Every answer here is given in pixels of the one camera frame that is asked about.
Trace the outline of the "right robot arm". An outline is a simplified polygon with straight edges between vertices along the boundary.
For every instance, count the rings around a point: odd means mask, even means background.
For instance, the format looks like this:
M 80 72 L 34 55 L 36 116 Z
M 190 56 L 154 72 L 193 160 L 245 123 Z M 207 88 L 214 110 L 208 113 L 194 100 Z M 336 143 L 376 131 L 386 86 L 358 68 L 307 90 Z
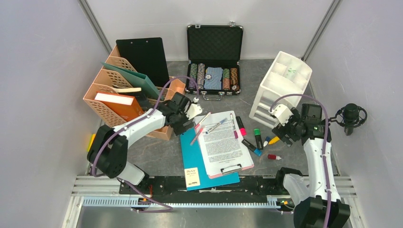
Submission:
M 322 107 L 303 104 L 299 112 L 284 104 L 273 106 L 271 116 L 278 124 L 273 133 L 286 145 L 300 141 L 307 157 L 309 183 L 294 169 L 282 168 L 274 186 L 289 193 L 294 202 L 294 226 L 297 228 L 342 228 L 351 211 L 337 191 L 331 164 L 331 135 Z

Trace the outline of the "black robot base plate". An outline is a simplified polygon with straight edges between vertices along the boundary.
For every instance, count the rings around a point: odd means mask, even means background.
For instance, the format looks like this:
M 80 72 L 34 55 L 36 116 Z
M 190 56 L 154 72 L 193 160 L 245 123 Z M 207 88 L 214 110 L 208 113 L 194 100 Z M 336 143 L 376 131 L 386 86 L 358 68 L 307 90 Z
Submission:
M 177 191 L 185 191 L 185 178 L 183 176 L 151 176 L 143 179 L 136 188 L 144 194 L 168 195 Z M 263 195 L 288 195 L 288 191 L 281 187 L 275 176 L 240 176 L 238 183 L 214 185 L 204 187 L 202 190 L 232 190 Z

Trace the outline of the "peach plastic file organizer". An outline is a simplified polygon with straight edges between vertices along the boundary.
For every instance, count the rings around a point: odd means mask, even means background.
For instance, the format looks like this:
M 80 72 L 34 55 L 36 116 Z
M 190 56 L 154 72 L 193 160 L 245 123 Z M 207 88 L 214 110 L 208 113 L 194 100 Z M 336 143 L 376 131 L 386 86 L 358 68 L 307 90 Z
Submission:
M 120 57 L 120 53 L 118 51 L 117 46 L 113 48 L 109 57 L 106 60 L 106 63 L 124 67 L 128 70 L 137 72 L 136 69 L 126 60 L 125 58 Z M 180 79 L 175 79 L 173 76 L 169 77 L 173 79 L 170 83 L 169 87 L 164 89 L 163 96 L 164 100 L 169 100 L 173 97 L 175 92 L 179 92 L 182 95 L 185 91 L 185 83 L 182 82 Z M 115 127 L 121 124 L 126 123 L 126 121 L 121 118 L 118 114 L 116 114 L 113 110 L 107 107 L 105 104 L 95 101 L 95 95 L 97 92 L 109 92 L 113 94 L 117 94 L 113 90 L 113 85 L 119 85 L 124 87 L 133 87 L 129 84 L 129 82 L 124 79 L 124 77 L 112 70 L 107 70 L 104 67 L 100 69 L 98 74 L 96 75 L 93 83 L 89 87 L 88 91 L 83 97 L 83 100 L 95 111 L 95 113 L 105 122 L 106 125 L 109 127 Z M 149 133 L 148 137 L 159 138 L 162 140 L 170 140 L 171 135 L 173 133 L 173 129 L 169 126 L 154 130 L 153 132 Z

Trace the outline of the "Nineteen Eighty-Four dark book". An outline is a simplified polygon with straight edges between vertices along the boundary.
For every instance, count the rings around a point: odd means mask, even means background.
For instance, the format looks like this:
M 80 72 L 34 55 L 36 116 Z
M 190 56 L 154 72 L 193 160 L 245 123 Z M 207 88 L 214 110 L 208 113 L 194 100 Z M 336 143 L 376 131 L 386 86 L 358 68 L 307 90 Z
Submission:
M 135 97 L 143 111 L 147 111 L 150 108 L 152 108 L 152 104 L 146 97 L 145 93 L 142 91 L 141 87 L 122 88 L 122 87 L 114 86 L 113 90 L 120 95 L 127 95 L 127 96 Z

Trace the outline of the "orange Good Morning book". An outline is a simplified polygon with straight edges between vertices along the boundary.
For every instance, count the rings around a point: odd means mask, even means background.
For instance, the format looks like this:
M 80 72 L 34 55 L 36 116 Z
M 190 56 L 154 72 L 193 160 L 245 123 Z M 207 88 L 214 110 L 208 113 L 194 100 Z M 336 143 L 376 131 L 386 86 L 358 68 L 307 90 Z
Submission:
M 136 98 L 132 96 L 97 92 L 94 100 L 105 104 L 126 122 L 129 122 L 144 113 Z

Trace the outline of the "white drawer organizer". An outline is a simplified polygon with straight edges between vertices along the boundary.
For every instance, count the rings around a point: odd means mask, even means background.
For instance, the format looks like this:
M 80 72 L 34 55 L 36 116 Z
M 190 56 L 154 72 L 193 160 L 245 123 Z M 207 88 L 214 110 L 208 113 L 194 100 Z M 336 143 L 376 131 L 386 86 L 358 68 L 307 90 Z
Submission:
M 274 128 L 279 122 L 269 112 L 273 103 L 284 95 L 304 94 L 311 75 L 307 63 L 280 51 L 258 87 L 249 118 Z

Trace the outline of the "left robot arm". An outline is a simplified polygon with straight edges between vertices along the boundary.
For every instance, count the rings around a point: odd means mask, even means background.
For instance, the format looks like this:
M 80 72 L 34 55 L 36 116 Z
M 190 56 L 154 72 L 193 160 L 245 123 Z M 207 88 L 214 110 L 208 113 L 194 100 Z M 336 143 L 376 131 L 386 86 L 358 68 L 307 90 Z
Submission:
M 147 174 L 127 160 L 128 149 L 151 132 L 169 126 L 179 136 L 194 127 L 193 119 L 202 113 L 198 99 L 190 100 L 176 92 L 172 99 L 157 102 L 141 116 L 116 127 L 104 124 L 98 128 L 87 160 L 92 164 L 92 175 L 101 171 L 105 176 L 131 183 L 137 193 L 149 189 Z

